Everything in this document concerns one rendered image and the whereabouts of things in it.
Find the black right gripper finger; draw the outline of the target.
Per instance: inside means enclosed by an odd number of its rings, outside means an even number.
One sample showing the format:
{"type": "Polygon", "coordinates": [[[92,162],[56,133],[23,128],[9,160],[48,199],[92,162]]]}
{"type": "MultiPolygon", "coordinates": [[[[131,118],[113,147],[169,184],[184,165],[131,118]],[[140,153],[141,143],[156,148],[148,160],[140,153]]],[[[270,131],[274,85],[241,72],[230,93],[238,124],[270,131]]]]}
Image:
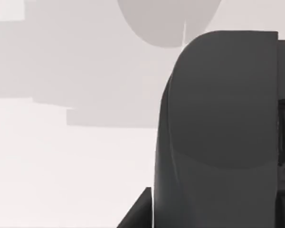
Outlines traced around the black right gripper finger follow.
{"type": "Polygon", "coordinates": [[[116,228],[152,228],[152,189],[146,187],[116,228]]]}

